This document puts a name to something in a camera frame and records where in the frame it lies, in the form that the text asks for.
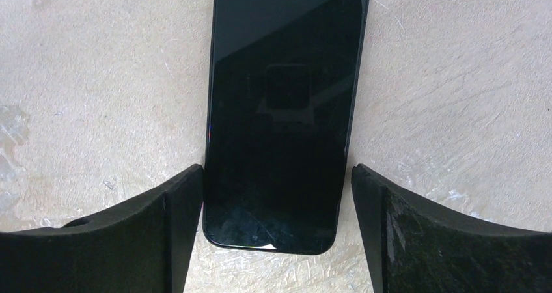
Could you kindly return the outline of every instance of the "black object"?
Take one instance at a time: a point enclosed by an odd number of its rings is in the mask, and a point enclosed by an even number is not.
[[[63,228],[0,233],[0,292],[182,293],[203,169]]]
[[[552,292],[552,234],[455,212],[364,165],[352,186],[375,293]]]
[[[368,0],[215,0],[204,233],[320,254],[335,239]]]

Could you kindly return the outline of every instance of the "stain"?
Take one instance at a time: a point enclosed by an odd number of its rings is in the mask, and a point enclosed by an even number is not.
[[[38,11],[42,11],[45,8],[48,8],[52,0],[33,0],[33,8]]]
[[[29,115],[18,106],[0,105],[0,181],[17,179],[15,147],[24,145],[29,138]]]

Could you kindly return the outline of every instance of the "gray surface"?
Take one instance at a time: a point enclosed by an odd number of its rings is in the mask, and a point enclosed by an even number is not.
[[[550,1],[371,0],[350,164],[552,230]],[[57,227],[202,162],[211,13],[212,0],[0,0],[0,105],[21,111],[0,124],[29,130],[0,136],[15,172],[0,181],[0,230]],[[198,234],[186,292],[370,292],[348,182],[328,253]]]

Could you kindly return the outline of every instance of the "smartphone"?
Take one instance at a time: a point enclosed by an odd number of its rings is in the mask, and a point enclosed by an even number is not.
[[[203,230],[315,255],[334,242],[368,0],[215,0]]]

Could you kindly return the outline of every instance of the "glossy black screen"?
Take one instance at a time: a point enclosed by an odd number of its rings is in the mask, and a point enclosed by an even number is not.
[[[318,254],[337,229],[367,0],[215,0],[203,227]]]

